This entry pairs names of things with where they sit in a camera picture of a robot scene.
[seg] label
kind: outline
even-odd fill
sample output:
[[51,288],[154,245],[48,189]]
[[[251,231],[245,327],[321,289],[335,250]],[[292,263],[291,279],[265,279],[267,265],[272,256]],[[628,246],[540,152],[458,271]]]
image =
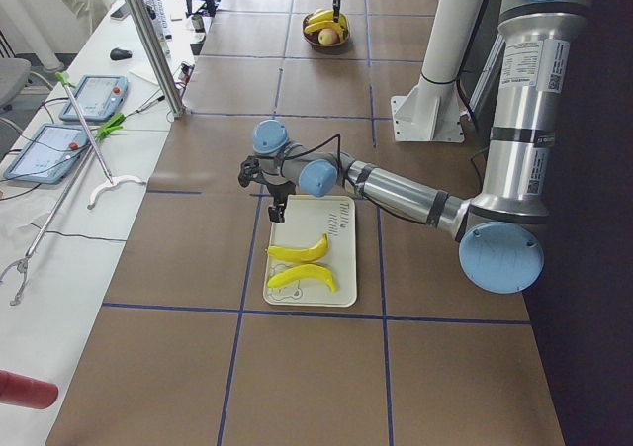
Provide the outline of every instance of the label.
[[538,91],[561,93],[569,53],[570,43],[567,41],[545,40],[541,55],[541,69],[536,83]]
[[506,47],[499,88],[536,86],[542,51],[543,41]]
[[527,182],[526,194],[538,194],[543,192],[543,180],[545,179],[545,168],[547,166],[547,155],[549,149],[536,149],[534,151],[534,161],[530,177]]

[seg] white surface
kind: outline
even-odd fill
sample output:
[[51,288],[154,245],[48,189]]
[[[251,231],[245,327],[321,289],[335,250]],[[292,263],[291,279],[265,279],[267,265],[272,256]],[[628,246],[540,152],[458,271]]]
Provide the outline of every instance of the white surface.
[[295,263],[268,257],[264,300],[271,305],[328,306],[345,308],[356,301],[356,218],[354,201],[347,196],[289,196],[284,223],[273,223],[271,245],[307,248],[327,233],[329,250],[315,264],[334,275],[338,291],[332,293],[322,282],[303,279],[281,289],[269,289],[266,282]]
[[[193,62],[188,38],[178,41],[176,29],[184,32],[185,22],[172,23],[172,55]],[[110,50],[124,46],[133,51],[129,60],[110,60]],[[130,17],[121,22],[105,18],[68,69],[71,81],[86,73],[121,74],[130,79],[130,91],[121,111],[135,110],[158,87],[129,75],[129,69],[146,63],[145,53]],[[65,96],[56,85],[50,98]],[[50,105],[57,117],[62,105]],[[50,119],[40,110],[26,135],[32,135]],[[130,117],[124,128],[101,143],[104,157],[114,175],[132,174],[143,180],[151,175],[167,138],[171,118],[163,101],[140,115]],[[15,147],[26,141],[19,138]],[[0,173],[14,156],[0,163]],[[92,237],[126,239],[142,201],[145,186],[124,184],[101,195],[89,211],[88,198],[96,185],[105,181],[101,166],[93,160],[79,177],[50,230],[81,233]],[[36,191],[0,202],[0,271],[22,258],[33,242],[48,211],[55,204],[65,181],[41,186]],[[27,182],[1,182],[5,197],[34,186]],[[15,268],[0,285],[0,369],[27,375],[59,386],[60,396],[48,409],[35,410],[0,404],[0,444],[37,446],[45,443],[61,408],[79,357],[103,301],[103,296],[123,251],[121,241],[62,237],[48,233],[29,263],[28,284],[22,303],[9,306],[22,282]]]

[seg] white table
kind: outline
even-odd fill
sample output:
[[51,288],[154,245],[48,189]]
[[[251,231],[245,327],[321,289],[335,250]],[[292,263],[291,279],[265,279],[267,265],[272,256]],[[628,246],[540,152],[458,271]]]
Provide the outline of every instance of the white table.
[[[189,48],[190,26],[186,21],[171,23],[173,40],[169,62],[172,71],[181,61],[194,62]],[[131,50],[133,57],[110,60],[110,50],[117,46]],[[132,18],[114,21],[106,17],[68,68],[68,73],[75,82],[84,74],[127,76],[130,91],[121,111],[128,114],[159,90],[156,84],[130,73],[131,69],[143,67],[150,71]],[[65,92],[57,84],[49,98],[63,96]],[[49,108],[55,121],[60,123],[58,114],[62,105]],[[163,101],[130,117],[122,130],[108,137],[101,148],[114,175],[132,174],[146,181],[167,138],[171,120],[169,108]],[[33,135],[41,124],[49,122],[48,114],[38,111],[25,135]],[[25,143],[25,139],[19,138],[15,147],[21,148]],[[0,163],[0,174],[14,157],[7,156]],[[15,268],[0,285],[0,369],[53,382],[59,387],[57,402],[45,410],[0,404],[3,446],[45,443],[125,245],[123,241],[106,239],[125,240],[135,220],[145,193],[145,186],[139,184],[127,183],[102,193],[96,207],[91,211],[87,209],[90,193],[104,181],[101,166],[93,159],[61,206],[50,230],[105,239],[48,233],[30,260],[22,303],[9,306],[22,283],[22,275]],[[65,183],[42,185],[25,196],[0,202],[0,270],[25,255],[38,232],[31,223],[42,225]],[[33,185],[3,182],[0,190],[4,197],[10,197]]]

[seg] black wall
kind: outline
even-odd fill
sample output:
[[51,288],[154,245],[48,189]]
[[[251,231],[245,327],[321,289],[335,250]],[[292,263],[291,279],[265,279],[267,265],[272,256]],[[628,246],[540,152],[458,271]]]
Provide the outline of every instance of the black wall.
[[633,445],[633,0],[594,1],[564,87],[524,297],[567,445]]

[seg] tablet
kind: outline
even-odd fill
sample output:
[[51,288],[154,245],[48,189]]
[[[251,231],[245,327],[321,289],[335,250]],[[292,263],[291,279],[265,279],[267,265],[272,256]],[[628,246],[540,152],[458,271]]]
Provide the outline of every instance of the tablet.
[[[84,75],[73,94],[86,122],[107,122],[117,112],[128,93],[128,79],[121,75]],[[78,122],[70,102],[59,114],[64,122]]]
[[42,125],[4,172],[4,178],[56,184],[77,162],[83,152],[80,148],[86,144],[88,136],[81,127]]

